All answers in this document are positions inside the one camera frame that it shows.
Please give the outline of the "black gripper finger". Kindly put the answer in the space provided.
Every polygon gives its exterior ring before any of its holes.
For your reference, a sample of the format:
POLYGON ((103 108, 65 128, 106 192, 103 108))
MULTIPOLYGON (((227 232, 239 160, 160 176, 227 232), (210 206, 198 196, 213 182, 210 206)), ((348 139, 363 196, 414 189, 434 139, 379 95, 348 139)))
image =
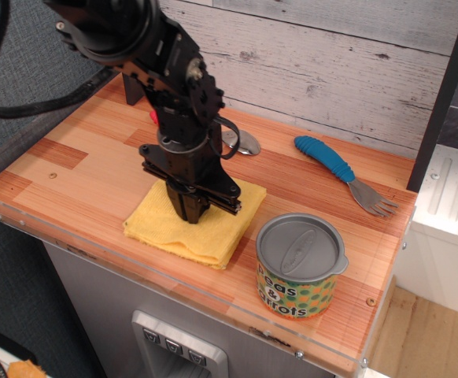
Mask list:
POLYGON ((184 195, 184 210, 186 220, 190 224, 197 224, 210 204, 205 197, 195 194, 184 195))
POLYGON ((177 183, 176 181, 167 181, 166 189, 169 200, 172 203, 177 215, 184 221, 190 223, 190 213, 185 203, 185 200, 187 199, 187 196, 190 193, 187 187, 185 185, 177 183))

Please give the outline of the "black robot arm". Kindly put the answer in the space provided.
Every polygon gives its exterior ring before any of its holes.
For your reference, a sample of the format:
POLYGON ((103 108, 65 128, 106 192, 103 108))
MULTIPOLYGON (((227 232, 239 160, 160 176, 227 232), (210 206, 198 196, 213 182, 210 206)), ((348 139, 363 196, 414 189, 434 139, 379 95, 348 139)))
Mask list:
POLYGON ((84 57, 138 84, 157 115, 157 144, 139 148, 145 171, 165 181, 178 216, 196 224, 210 206, 236 214, 240 187, 224 171, 223 91, 197 43, 156 1, 48 1, 58 31, 84 57))

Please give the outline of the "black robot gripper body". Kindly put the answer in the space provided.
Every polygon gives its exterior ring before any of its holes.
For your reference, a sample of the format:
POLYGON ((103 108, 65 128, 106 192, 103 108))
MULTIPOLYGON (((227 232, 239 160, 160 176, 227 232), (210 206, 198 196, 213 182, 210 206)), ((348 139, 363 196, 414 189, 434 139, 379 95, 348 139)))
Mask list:
POLYGON ((185 185, 190 194, 205 197, 210 206, 237 214, 241 209, 241 189, 224 171, 221 161, 232 158, 239 143, 228 154, 222 154, 222 127, 238 134, 238 127, 221 116, 215 117, 204 139, 195 146, 177 143, 158 132, 157 145, 139 147, 143 169, 163 179, 165 185, 167 181, 176 181, 185 185))

